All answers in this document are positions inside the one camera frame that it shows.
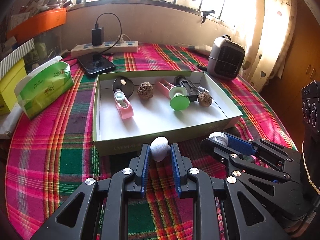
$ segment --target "smartphone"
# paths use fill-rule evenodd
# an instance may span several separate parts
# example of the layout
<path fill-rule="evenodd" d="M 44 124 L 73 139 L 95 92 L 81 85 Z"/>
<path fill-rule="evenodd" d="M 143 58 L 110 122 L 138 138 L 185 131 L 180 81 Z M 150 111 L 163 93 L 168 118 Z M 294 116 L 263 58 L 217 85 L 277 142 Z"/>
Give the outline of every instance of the smartphone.
<path fill-rule="evenodd" d="M 115 64 L 107 60 L 98 52 L 81 55 L 77 59 L 89 76 L 96 76 L 116 69 Z"/>

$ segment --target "wooden cabinet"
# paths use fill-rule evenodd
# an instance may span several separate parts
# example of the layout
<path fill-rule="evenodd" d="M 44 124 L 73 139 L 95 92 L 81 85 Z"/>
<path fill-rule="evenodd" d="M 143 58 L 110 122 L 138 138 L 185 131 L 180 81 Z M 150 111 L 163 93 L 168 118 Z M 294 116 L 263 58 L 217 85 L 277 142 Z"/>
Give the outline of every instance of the wooden cabinet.
<path fill-rule="evenodd" d="M 304 133 L 301 89 L 313 80 L 320 81 L 320 26 L 306 3 L 298 0 L 297 21 L 283 76 L 271 79 L 261 95 L 299 150 Z"/>

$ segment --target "cabinet handle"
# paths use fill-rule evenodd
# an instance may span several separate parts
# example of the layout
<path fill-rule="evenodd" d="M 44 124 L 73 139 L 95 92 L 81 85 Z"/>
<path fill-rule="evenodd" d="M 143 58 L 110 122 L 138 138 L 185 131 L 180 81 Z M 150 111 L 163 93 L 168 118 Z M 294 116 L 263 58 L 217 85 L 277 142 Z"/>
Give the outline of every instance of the cabinet handle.
<path fill-rule="evenodd" d="M 308 75 L 308 74 L 309 74 L 309 70 L 310 70 L 310 68 L 311 68 L 311 65 L 309 64 L 309 65 L 308 65 L 308 67 L 307 67 L 307 70 L 306 70 L 306 75 Z"/>
<path fill-rule="evenodd" d="M 312 73 L 311 73 L 311 75 L 310 75 L 310 79 L 313 79 L 313 73 L 316 73 L 316 70 L 315 70 L 315 69 L 312 70 Z"/>

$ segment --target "green suction cup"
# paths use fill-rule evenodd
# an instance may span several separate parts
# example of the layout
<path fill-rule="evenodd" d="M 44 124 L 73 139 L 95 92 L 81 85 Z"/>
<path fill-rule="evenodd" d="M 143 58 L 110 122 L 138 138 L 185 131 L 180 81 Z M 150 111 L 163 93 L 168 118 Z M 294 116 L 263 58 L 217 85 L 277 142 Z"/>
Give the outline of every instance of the green suction cup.
<path fill-rule="evenodd" d="M 190 100 L 187 97 L 187 90 L 182 86 L 174 86 L 169 91 L 170 106 L 176 111 L 185 110 L 190 104 Z"/>

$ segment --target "orange storage bin lid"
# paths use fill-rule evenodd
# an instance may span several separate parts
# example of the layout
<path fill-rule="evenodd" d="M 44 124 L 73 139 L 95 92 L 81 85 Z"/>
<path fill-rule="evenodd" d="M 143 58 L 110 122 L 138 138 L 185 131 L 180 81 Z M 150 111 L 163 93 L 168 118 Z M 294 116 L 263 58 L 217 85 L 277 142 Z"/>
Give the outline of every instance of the orange storage bin lid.
<path fill-rule="evenodd" d="M 66 23 L 67 10 L 54 9 L 39 13 L 19 24 L 7 33 L 7 38 L 15 37 L 18 43 L 28 41 L 40 33 Z"/>

